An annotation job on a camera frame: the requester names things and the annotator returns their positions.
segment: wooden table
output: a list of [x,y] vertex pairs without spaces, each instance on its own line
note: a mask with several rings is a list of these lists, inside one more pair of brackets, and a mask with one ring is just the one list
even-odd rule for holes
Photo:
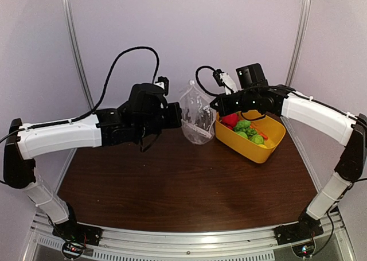
[[316,195],[287,134],[258,165],[213,139],[165,130],[145,153],[126,143],[79,149],[60,197],[78,221],[143,231],[219,231],[295,221]]

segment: white wall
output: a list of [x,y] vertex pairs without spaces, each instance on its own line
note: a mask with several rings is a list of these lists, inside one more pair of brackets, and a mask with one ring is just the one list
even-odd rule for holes
[[[366,0],[313,0],[293,87],[344,111],[367,113],[366,10]],[[300,123],[292,124],[324,185],[343,147]],[[357,259],[366,260],[367,183],[356,184],[339,207]]]
[[[32,123],[86,111],[61,0],[0,0],[0,11],[0,137],[14,118]],[[36,158],[37,171],[53,187],[68,154]],[[0,260],[19,260],[35,210],[21,192],[4,185],[0,207]]]
[[[76,31],[96,102],[118,53],[136,45],[155,48],[170,100],[201,65],[227,71],[259,62],[272,84],[284,83],[292,56],[301,0],[71,0]],[[134,83],[150,82],[154,56],[137,51],[120,59],[103,107],[123,103]],[[210,72],[202,81],[221,92]]]

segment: black cable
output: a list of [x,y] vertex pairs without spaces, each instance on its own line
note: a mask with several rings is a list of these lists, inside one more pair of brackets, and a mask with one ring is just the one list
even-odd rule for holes
[[[279,87],[277,87],[277,86],[269,86],[269,88],[270,88],[270,89],[278,89],[278,90],[280,90],[280,91],[285,91],[285,92],[288,92],[288,93],[292,93],[292,94],[294,94],[295,96],[297,96],[297,97],[299,97],[299,98],[301,98],[301,99],[310,100],[310,98],[309,98],[309,97],[307,97],[307,96],[302,96],[302,95],[300,95],[300,94],[298,94],[298,93],[296,93],[296,92],[294,92],[294,91],[292,91],[292,90],[290,90],[290,89],[287,89],[287,88],[279,88]],[[360,124],[360,125],[361,125],[361,126],[362,126],[366,131],[367,131],[367,125],[366,125],[364,122],[362,122],[362,120],[360,119],[360,117],[359,117],[359,116],[356,116],[356,117],[354,117],[354,116],[350,116],[350,115],[348,115],[347,113],[345,113],[345,112],[341,111],[340,109],[337,109],[337,108],[335,108],[335,107],[333,107],[333,106],[331,106],[331,105],[328,105],[328,104],[326,104],[326,103],[324,103],[324,102],[321,102],[321,101],[319,101],[319,100],[316,100],[316,99],[312,99],[311,101],[312,101],[312,102],[315,102],[315,103],[318,103],[318,104],[320,104],[320,105],[322,105],[322,106],[325,106],[325,107],[327,107],[327,108],[329,108],[329,109],[332,109],[332,110],[334,110],[335,112],[338,112],[338,113],[342,114],[343,116],[348,116],[348,118],[350,118],[350,119],[355,120],[356,122],[358,122],[358,124]]]
[[329,220],[331,222],[331,234],[330,234],[329,238],[327,239],[326,243],[320,248],[320,250],[318,250],[318,252],[312,254],[312,257],[318,255],[326,247],[326,245],[329,243],[329,241],[331,240],[331,237],[333,237],[333,233],[334,233],[334,222],[333,222],[333,220],[330,217],[329,211],[327,211],[326,215],[327,215],[327,217],[329,218]]
[[5,137],[3,137],[2,139],[0,139],[0,143],[2,143],[3,141],[5,141],[6,139],[8,139],[8,137],[20,132],[20,131],[24,131],[25,129],[24,128],[20,128],[20,129],[17,129],[13,132],[10,132],[9,134],[7,134]]
[[209,92],[207,89],[205,89],[205,87],[201,84],[200,80],[199,80],[199,72],[203,69],[209,69],[212,70],[213,72],[215,71],[215,69],[211,66],[200,66],[199,68],[197,68],[196,72],[195,72],[195,78],[196,78],[196,82],[197,84],[200,86],[200,88],[209,96],[219,96],[219,94],[214,94]]
[[140,152],[145,152],[147,151],[149,148],[151,148],[153,146],[153,144],[157,141],[157,139],[159,138],[160,134],[157,134],[154,139],[147,145],[144,146],[143,145],[143,139],[140,140]]
[[232,89],[232,88],[229,88],[229,87],[228,87],[228,85],[227,85],[227,84],[225,84],[225,83],[223,83],[223,84],[224,84],[224,87],[225,87],[225,88],[227,88],[227,89],[229,89],[229,90],[230,90],[230,92],[231,92],[232,94],[234,93],[234,91],[233,91],[233,89]]
[[[115,65],[117,63],[117,61],[120,59],[120,57],[122,57],[124,54],[126,53],[130,53],[132,52],[133,50],[141,50],[141,49],[145,49],[145,50],[150,50],[151,52],[154,53],[155,55],[155,58],[157,60],[156,62],[156,65],[155,65],[155,70],[154,70],[154,74],[153,74],[153,80],[152,80],[152,83],[154,83],[155,81],[155,78],[157,76],[157,73],[158,73],[158,69],[159,69],[159,56],[158,56],[158,53],[152,48],[152,47],[148,47],[148,46],[137,46],[137,47],[133,47],[133,48],[130,48],[130,49],[127,49],[127,50],[124,50],[122,53],[120,53],[114,60],[114,62],[112,63],[111,67],[110,67],[110,70],[108,71],[108,74],[107,74],[107,77],[106,77],[106,80],[104,82],[104,85],[103,85],[103,90],[102,90],[102,94],[101,94],[101,97],[100,99],[98,100],[98,102],[96,103],[96,105],[90,109],[88,112],[86,112],[85,114],[81,115],[81,116],[78,116],[77,118],[73,118],[71,120],[71,122],[77,122],[79,120],[82,120],[82,119],[85,119],[86,117],[92,115],[97,109],[98,107],[101,105],[103,99],[104,99],[104,96],[106,95],[106,91],[107,91],[107,86],[108,86],[108,82],[110,81],[110,78],[111,78],[111,74],[112,74],[112,71],[114,70],[115,68]],[[55,126],[55,125],[60,125],[60,124],[66,124],[66,123],[69,123],[68,120],[61,120],[61,121],[58,121],[58,122],[50,122],[50,123],[41,123],[41,124],[34,124],[30,127],[28,127],[29,129],[36,129],[36,128],[42,128],[42,127],[48,127],[48,126]]]
[[363,182],[363,181],[367,181],[367,178],[362,178],[362,179],[359,179],[359,180],[357,180],[355,182]]

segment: clear plastic bag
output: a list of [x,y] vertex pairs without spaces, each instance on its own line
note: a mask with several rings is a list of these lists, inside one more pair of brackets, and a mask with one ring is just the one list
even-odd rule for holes
[[203,145],[214,137],[215,111],[210,107],[210,99],[189,81],[185,93],[179,99],[182,109],[182,131],[195,145]]

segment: yellow bowl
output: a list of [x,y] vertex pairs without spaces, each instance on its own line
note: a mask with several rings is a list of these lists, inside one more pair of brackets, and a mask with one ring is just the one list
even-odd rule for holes
[[[237,114],[240,120],[244,119],[241,116],[240,112],[238,112]],[[255,119],[261,116],[260,113],[256,110],[248,111],[246,113],[243,113],[243,115],[247,119]],[[278,144],[284,138],[284,135],[286,134],[286,129],[280,122],[270,118],[269,116],[266,116],[264,119],[256,120],[252,122],[251,125],[268,137],[268,139],[264,141],[266,147],[259,146],[251,142],[250,140],[240,136],[231,129],[225,127],[219,121],[218,114],[216,118],[216,137],[219,141],[226,144],[234,151],[240,153],[251,161],[254,161],[256,163],[265,163],[271,153],[273,153]]]

